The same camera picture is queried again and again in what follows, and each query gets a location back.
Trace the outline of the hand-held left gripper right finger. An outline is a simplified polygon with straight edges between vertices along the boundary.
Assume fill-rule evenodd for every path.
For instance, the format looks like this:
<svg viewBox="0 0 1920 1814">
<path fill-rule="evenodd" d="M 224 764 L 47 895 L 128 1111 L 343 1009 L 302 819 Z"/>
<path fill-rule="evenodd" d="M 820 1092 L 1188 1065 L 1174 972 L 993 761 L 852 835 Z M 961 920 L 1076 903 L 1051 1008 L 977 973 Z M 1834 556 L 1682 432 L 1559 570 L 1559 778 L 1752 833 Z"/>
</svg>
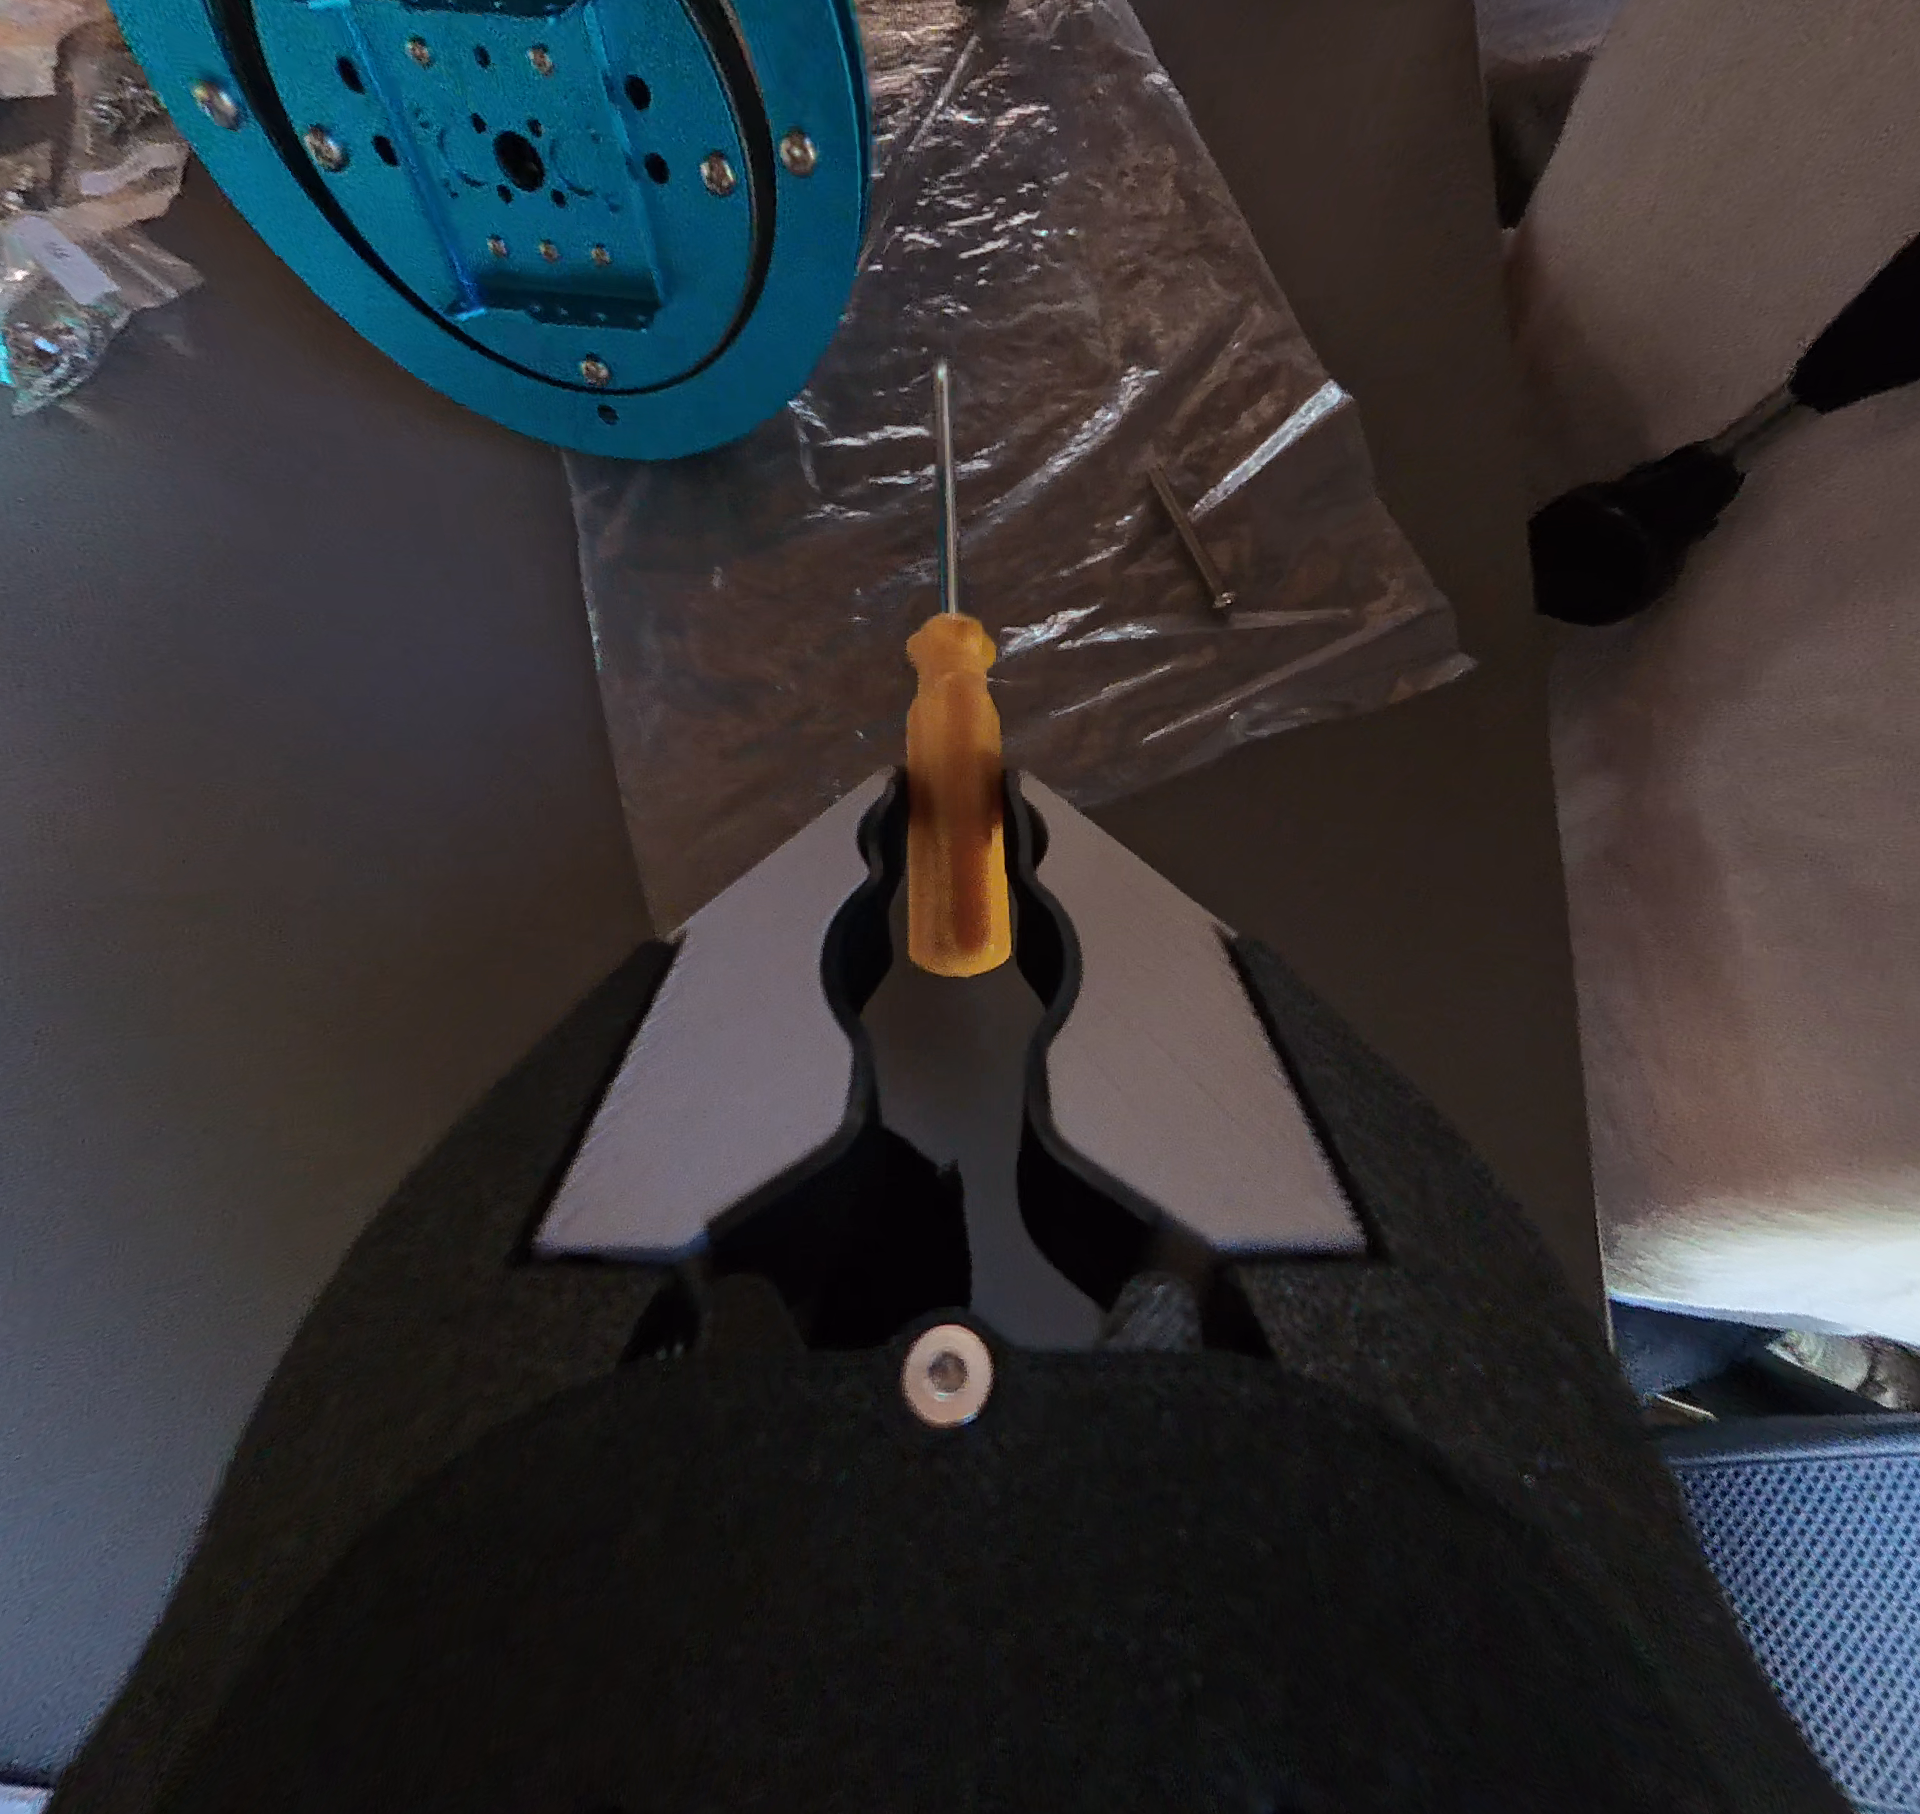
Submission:
<svg viewBox="0 0 1920 1814">
<path fill-rule="evenodd" d="M 1028 1114 L 1072 1176 L 1219 1256 L 1356 1256 L 1365 1233 L 1232 929 L 1038 778 L 1008 787 Z"/>
</svg>

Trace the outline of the clear plastic bag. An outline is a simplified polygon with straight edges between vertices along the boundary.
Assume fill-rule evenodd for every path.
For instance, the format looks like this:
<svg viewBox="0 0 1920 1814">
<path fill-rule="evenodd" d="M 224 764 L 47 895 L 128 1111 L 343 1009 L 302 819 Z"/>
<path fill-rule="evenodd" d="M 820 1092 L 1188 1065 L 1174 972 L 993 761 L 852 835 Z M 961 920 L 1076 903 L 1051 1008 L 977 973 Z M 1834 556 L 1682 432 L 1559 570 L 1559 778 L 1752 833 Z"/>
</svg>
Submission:
<svg viewBox="0 0 1920 1814">
<path fill-rule="evenodd" d="M 870 227 L 808 384 L 713 454 L 565 458 L 660 933 L 903 758 L 908 639 L 937 608 L 939 359 L 1008 757 L 1076 804 L 1471 671 L 1130 5 L 854 2 Z"/>
</svg>

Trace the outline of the dark blue cloth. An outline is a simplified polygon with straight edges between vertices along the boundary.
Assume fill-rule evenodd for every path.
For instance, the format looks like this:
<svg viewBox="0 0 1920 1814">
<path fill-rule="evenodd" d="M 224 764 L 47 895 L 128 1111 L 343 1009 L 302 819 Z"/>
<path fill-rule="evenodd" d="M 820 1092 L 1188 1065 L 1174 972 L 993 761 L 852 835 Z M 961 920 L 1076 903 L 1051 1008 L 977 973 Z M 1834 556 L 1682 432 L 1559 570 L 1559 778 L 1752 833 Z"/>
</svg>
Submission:
<svg viewBox="0 0 1920 1814">
<path fill-rule="evenodd" d="M 1762 1357 L 1780 1336 L 1776 1324 L 1677 1312 L 1611 1297 L 1607 1320 L 1628 1388 L 1648 1403 L 1711 1384 Z"/>
</svg>

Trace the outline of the grey desk with wooden edge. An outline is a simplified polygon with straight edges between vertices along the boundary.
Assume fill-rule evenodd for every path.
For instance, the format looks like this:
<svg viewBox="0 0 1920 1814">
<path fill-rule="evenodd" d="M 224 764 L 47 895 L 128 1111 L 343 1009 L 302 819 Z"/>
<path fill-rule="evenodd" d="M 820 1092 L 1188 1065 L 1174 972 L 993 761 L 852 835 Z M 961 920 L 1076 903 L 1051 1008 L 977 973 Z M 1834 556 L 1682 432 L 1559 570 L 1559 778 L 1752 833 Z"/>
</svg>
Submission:
<svg viewBox="0 0 1920 1814">
<path fill-rule="evenodd" d="M 1130 0 L 1475 671 L 1099 811 L 1603 1291 L 1475 0 Z M 124 1680 L 302 1315 L 647 937 L 560 458 L 205 288 L 4 413 L 4 1776 Z"/>
</svg>

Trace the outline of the pile of small hardware bags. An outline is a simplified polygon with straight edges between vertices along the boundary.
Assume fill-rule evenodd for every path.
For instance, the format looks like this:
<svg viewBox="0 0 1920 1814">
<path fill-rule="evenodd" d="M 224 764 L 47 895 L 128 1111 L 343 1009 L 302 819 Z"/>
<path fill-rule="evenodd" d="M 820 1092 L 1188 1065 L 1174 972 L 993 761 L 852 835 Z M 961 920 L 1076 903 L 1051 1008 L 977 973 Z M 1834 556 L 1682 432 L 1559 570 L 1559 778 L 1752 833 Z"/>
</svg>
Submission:
<svg viewBox="0 0 1920 1814">
<path fill-rule="evenodd" d="M 3 0 L 3 384 L 14 413 L 67 400 L 135 316 L 200 285 L 147 231 L 186 161 L 109 0 Z"/>
</svg>

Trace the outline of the black mesh office chair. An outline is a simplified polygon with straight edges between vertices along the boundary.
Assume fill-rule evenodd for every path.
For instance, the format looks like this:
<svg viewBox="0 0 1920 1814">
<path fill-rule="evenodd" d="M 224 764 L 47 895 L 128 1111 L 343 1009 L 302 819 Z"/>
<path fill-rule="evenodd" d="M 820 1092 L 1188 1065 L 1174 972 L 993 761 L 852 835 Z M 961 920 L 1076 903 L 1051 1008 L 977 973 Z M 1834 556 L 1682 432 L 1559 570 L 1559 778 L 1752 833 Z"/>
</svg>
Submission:
<svg viewBox="0 0 1920 1814">
<path fill-rule="evenodd" d="M 1659 1448 L 1811 1752 L 1853 1808 L 1914 1812 L 1916 1414 L 1716 1419 Z"/>
</svg>

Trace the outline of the yellow-handled screwdriver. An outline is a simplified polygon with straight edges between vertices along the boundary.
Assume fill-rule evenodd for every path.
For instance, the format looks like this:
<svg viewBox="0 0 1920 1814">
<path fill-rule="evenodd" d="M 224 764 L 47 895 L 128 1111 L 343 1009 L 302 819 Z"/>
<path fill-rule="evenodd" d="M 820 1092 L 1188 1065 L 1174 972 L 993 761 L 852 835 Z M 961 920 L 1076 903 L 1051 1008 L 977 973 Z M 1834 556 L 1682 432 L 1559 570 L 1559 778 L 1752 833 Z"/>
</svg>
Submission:
<svg viewBox="0 0 1920 1814">
<path fill-rule="evenodd" d="M 1011 957 L 1004 730 L 989 683 L 997 648 L 961 608 L 961 523 L 952 370 L 933 376 L 939 608 L 914 633 L 905 726 L 909 959 L 930 976 L 973 977 Z"/>
</svg>

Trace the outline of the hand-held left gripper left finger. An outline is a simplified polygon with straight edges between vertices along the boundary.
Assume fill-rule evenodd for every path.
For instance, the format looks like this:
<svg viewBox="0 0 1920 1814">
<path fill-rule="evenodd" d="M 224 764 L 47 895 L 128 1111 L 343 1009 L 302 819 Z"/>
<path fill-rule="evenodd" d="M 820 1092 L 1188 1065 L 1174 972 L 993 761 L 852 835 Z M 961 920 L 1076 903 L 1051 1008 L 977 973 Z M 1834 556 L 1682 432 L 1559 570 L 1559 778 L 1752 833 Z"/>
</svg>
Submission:
<svg viewBox="0 0 1920 1814">
<path fill-rule="evenodd" d="M 701 1254 L 856 1138 L 905 800 L 900 771 L 870 775 L 680 927 L 539 1256 Z"/>
</svg>

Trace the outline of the person's beige shirt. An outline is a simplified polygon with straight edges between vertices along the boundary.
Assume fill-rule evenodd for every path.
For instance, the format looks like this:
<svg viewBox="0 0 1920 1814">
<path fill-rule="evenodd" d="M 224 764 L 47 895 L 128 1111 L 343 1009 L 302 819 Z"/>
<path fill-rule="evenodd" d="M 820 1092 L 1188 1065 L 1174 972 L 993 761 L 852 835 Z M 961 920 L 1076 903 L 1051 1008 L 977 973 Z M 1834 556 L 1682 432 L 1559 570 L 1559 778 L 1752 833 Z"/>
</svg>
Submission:
<svg viewBox="0 0 1920 1814">
<path fill-rule="evenodd" d="M 1918 0 L 1624 0 L 1511 243 L 1547 501 L 1731 426 L 1916 236 Z M 1916 1343 L 1916 388 L 1783 426 L 1552 671 L 1609 1289 Z"/>
</svg>

